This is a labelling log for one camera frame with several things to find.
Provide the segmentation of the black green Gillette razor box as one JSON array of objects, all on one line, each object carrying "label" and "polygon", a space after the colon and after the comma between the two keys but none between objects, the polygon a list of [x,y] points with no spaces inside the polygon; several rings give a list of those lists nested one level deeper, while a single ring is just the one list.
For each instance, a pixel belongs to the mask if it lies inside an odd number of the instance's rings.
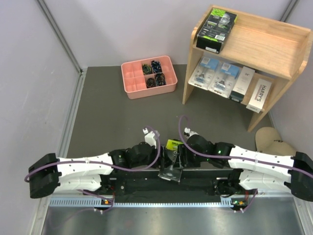
[{"label": "black green Gillette razor box", "polygon": [[182,175],[182,165],[180,162],[178,146],[182,141],[173,139],[168,140],[162,145],[162,151],[159,157],[159,173],[158,177],[179,184]]}]

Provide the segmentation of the blue white razor blister pack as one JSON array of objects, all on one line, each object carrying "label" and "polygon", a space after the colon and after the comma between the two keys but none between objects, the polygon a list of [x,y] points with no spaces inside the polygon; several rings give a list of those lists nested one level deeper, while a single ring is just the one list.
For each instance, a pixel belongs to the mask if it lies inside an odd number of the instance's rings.
[{"label": "blue white razor blister pack", "polygon": [[188,84],[208,90],[211,80],[220,65],[220,61],[214,58],[202,57],[194,69]]}]

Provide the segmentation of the white razor box dark end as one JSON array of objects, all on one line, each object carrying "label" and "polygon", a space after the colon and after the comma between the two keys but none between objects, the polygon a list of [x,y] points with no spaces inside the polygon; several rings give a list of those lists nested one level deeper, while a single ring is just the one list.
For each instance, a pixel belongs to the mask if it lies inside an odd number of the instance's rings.
[{"label": "white razor box dark end", "polygon": [[229,99],[241,103],[247,93],[249,85],[255,74],[255,70],[249,67],[243,67],[233,87]]}]

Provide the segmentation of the white Harry's razor box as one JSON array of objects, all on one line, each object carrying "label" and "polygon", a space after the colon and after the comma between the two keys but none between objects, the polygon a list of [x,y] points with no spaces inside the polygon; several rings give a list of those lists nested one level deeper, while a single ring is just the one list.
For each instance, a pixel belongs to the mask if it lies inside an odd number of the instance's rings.
[{"label": "white Harry's razor box", "polygon": [[271,89],[271,85],[272,83],[270,81],[259,79],[246,108],[260,113]]}]

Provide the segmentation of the black green face-print razor box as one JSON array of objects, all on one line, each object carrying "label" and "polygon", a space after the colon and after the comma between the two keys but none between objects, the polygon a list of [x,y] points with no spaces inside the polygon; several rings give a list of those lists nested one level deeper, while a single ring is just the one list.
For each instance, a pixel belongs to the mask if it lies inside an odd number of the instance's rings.
[{"label": "black green face-print razor box", "polygon": [[237,21],[237,14],[212,8],[197,34],[196,47],[219,54]]}]

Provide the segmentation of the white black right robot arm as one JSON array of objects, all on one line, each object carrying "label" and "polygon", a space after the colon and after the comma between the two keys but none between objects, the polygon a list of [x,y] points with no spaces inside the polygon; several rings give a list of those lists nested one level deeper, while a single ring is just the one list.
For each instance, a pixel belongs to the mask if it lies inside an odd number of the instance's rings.
[{"label": "white black right robot arm", "polygon": [[313,161],[307,154],[266,154],[226,142],[212,143],[190,129],[183,134],[187,139],[180,145],[181,155],[195,160],[194,167],[207,161],[217,168],[232,169],[228,178],[232,193],[267,188],[313,200]]}]

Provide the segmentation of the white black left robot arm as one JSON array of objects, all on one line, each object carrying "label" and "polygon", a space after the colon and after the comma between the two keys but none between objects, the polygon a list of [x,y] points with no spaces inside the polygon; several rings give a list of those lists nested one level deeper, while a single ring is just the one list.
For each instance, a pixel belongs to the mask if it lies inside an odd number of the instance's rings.
[{"label": "white black left robot arm", "polygon": [[162,154],[161,144],[150,145],[146,142],[132,148],[76,159],[58,158],[55,153],[49,153],[29,167],[25,181],[29,184],[32,199],[66,190],[106,194],[111,188],[106,176],[114,171],[136,172],[157,168]]}]

